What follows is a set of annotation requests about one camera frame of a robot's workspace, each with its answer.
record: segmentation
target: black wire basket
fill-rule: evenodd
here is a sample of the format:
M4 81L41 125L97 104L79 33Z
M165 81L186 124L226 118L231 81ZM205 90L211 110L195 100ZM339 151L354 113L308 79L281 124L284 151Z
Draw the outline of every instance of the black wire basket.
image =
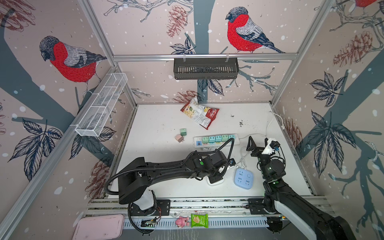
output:
M237 58L175 58L175 79L235 79L239 73Z

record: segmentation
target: power adapter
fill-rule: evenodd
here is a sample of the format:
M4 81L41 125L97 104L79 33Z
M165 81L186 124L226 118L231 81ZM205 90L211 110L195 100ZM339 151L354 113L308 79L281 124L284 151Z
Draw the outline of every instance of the power adapter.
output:
M250 189L253 186L253 173L248 170L238 168L236 170L235 185L244 189Z

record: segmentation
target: white tabletop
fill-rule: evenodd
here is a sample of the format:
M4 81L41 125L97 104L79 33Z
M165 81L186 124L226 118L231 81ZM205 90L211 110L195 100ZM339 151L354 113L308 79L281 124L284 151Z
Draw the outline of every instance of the white tabletop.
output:
M182 106L181 104L139 106L117 172L137 157L144 157L146 162L183 160L190 152L196 150L193 138L197 136L237 133L241 138L253 133L265 134L269 121L275 118L270 113L271 107L267 103L207 104L220 110L209 130L206 130L181 112ZM181 143L175 140L180 128L187 129L185 141ZM276 119L269 126L267 137L276 138L284 151L286 175L283 180L297 194L311 195ZM257 146L265 146L264 137L255 135L253 139ZM241 139L240 145L233 148L231 158L238 161L240 148L247 143L248 138ZM229 148L223 148L222 152L227 156ZM254 175L253 187L249 190L234 184L236 168L229 169L224 175L224 183L217 186L208 185L206 179L197 181L179 178L156 183L148 189L153 190L158 198L263 196L263 179L261 172L256 168L257 158L248 155L245 160L247 170ZM113 182L111 190L118 190L117 179ZM118 198L118 195L110 195L109 198Z

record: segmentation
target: red chip bag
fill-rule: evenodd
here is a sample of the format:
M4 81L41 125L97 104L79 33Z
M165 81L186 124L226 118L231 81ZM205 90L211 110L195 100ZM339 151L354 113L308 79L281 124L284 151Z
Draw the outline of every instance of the red chip bag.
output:
M180 111L208 130L208 127L215 120L219 109L198 104L197 97L195 96Z

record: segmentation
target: bird illustration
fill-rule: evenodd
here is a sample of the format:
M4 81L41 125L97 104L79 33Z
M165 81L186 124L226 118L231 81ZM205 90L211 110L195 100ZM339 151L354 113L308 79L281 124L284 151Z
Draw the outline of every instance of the bird illustration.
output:
M350 8L350 14L348 15L351 15L352 12L356 9L356 7L361 7L362 8L362 11L363 11L363 15L366 15L367 13L365 12L365 8L369 5L371 5L372 3L376 2L377 0L352 0L354 3L352 4L351 8Z
M77 83L86 83L86 93L88 90L88 80L96 75L97 65L106 57L100 54L91 53L84 48L73 47L60 42L53 36L47 36L40 42L40 52L44 61L49 59L53 66L68 80Z
M235 7L231 9L225 18L228 20L228 40L240 51L250 51L256 49L269 48L278 53L283 53L265 36L263 30L257 26L248 15L245 7Z

